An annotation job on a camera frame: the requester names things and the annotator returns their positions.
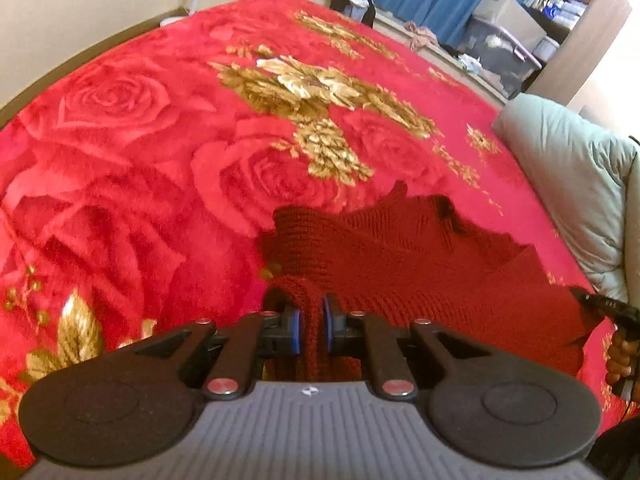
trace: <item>plastic storage bin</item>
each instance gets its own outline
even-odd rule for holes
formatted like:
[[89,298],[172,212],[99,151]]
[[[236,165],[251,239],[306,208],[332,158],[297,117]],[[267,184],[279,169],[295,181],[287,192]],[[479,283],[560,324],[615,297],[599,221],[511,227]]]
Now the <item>plastic storage bin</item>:
[[504,28],[471,18],[466,25],[460,52],[480,61],[482,67],[500,76],[508,97],[520,91],[523,81],[542,65]]
[[482,0],[471,16],[508,30],[530,52],[546,36],[517,0]]
[[554,56],[558,48],[560,48],[560,44],[547,36],[533,49],[533,55],[547,63]]

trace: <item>knitted fabric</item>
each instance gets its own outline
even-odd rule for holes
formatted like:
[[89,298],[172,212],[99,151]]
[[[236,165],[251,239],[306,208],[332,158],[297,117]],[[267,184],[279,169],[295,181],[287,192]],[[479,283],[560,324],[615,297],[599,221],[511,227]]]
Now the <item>knitted fabric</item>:
[[324,352],[326,292],[337,294],[345,312],[374,312],[401,327],[431,319],[569,374],[578,372],[582,344],[600,320],[548,282],[533,246],[461,218],[444,196],[408,198],[402,183],[365,210],[332,216],[288,206],[274,220],[261,248],[282,271],[263,307],[288,297],[303,311],[298,380],[359,374],[352,360]]

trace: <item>ribbed surface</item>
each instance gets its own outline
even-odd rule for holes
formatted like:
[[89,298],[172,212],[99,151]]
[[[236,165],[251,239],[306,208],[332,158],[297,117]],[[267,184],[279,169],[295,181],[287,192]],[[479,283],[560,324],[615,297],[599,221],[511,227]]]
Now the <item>ribbed surface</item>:
[[441,443],[416,409],[364,383],[257,383],[207,406],[190,434],[144,463],[86,471],[41,462],[26,480],[596,480],[580,463],[519,472],[485,466]]

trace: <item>light green pillow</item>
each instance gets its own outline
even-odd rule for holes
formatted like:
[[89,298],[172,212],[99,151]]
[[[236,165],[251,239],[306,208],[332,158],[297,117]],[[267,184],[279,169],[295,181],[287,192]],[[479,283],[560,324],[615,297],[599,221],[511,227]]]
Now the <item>light green pillow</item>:
[[555,102],[520,94],[492,126],[513,152],[582,270],[603,294],[640,306],[640,171],[635,171],[634,223],[626,233],[634,252],[625,265],[627,181],[638,145]]

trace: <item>human hand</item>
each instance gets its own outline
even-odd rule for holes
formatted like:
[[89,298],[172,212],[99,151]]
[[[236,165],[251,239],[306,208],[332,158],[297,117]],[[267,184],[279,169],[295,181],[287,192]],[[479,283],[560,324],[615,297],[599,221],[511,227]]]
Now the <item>human hand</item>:
[[[613,386],[621,378],[629,377],[635,370],[632,366],[637,363],[636,360],[632,363],[632,358],[637,358],[639,354],[640,342],[629,342],[625,340],[626,330],[620,328],[616,331],[611,339],[611,346],[607,351],[609,359],[607,360],[607,384]],[[636,384],[631,400],[634,402],[640,402],[640,383]]]

